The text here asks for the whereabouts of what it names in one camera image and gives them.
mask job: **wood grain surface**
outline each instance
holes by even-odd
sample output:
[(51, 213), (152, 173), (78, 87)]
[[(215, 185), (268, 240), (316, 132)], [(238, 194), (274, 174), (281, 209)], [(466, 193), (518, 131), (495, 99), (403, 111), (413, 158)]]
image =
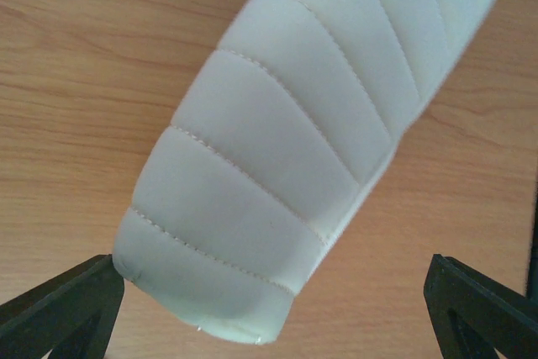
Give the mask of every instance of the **wood grain surface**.
[[(245, 0), (0, 0), (0, 301), (111, 251), (146, 157)], [(128, 285), (107, 358), (440, 357), (435, 252), (522, 292), (538, 0), (498, 0), (278, 342), (183, 325)]]

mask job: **white foam padding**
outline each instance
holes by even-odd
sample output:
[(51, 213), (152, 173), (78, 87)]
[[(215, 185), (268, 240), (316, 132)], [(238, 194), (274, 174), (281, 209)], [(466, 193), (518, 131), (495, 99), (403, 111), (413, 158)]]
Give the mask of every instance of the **white foam padding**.
[(151, 152), (119, 273), (180, 319), (274, 341), (494, 0), (250, 0)]

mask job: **wooden table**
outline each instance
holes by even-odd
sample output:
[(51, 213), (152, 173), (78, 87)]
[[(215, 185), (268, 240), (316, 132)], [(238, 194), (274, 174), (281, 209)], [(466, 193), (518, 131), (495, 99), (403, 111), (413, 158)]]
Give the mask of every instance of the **wooden table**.
[[(111, 251), (135, 180), (245, 0), (0, 0), (0, 300)], [(127, 286), (108, 358), (440, 357), (422, 286), (455, 256), (523, 291), (538, 0), (499, 0), (293, 306), (241, 346)]]

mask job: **cream fabric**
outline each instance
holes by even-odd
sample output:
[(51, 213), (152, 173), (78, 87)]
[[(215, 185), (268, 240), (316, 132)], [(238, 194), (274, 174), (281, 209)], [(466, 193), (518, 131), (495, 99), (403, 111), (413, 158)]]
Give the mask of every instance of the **cream fabric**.
[(152, 151), (118, 271), (189, 324), (277, 338), (494, 0), (250, 0)]

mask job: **padded segment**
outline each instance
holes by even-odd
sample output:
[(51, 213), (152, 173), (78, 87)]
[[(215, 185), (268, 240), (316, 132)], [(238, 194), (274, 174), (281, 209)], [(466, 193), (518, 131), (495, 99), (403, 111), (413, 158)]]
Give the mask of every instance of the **padded segment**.
[(263, 344), (494, 0), (250, 0), (142, 171), (119, 273)]

